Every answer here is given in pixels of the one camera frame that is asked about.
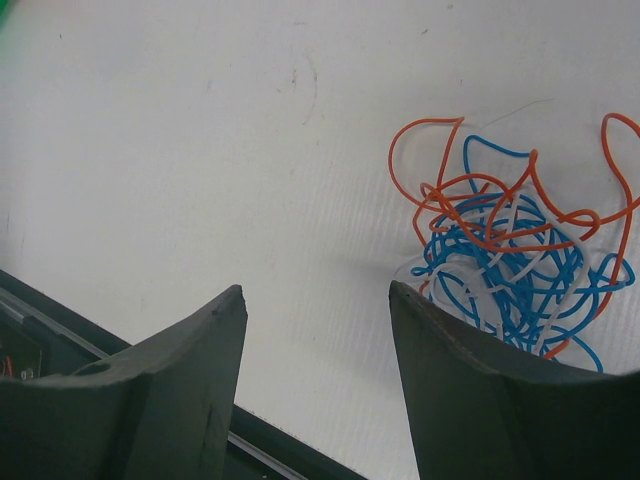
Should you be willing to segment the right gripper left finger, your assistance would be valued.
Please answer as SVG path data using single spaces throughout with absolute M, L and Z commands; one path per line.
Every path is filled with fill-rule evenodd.
M 233 285 L 68 375 L 1 383 L 5 479 L 218 479 L 248 314 Z

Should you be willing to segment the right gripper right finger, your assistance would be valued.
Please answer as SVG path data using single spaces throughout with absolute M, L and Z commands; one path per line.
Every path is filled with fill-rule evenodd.
M 424 479 L 635 479 L 639 376 L 508 346 L 392 282 L 389 309 Z

